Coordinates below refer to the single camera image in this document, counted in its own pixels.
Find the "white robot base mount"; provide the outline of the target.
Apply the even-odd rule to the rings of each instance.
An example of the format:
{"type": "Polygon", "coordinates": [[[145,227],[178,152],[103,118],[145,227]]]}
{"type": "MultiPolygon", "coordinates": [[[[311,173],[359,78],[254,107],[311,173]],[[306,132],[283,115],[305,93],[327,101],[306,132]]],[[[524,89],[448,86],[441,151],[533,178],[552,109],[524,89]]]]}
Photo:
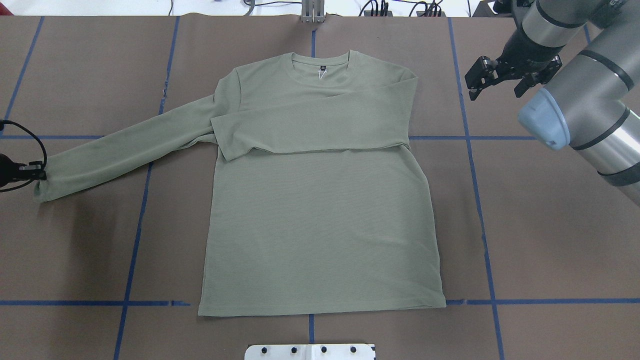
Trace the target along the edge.
{"type": "Polygon", "coordinates": [[[245,360],[375,360],[374,344],[255,344],[249,346],[245,360]]]}

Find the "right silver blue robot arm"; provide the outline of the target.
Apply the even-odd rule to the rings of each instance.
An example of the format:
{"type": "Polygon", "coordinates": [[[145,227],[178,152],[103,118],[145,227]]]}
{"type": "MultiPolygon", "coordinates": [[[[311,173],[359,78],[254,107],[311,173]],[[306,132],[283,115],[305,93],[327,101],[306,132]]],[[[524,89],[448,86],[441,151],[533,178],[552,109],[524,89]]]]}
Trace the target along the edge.
{"type": "Polygon", "coordinates": [[[482,55],[464,76],[471,100],[517,80],[515,96],[541,89],[518,121],[552,150],[569,146],[635,204],[640,198],[640,121],[622,98],[639,86],[637,0],[501,0],[516,29],[497,59],[482,55]]]}

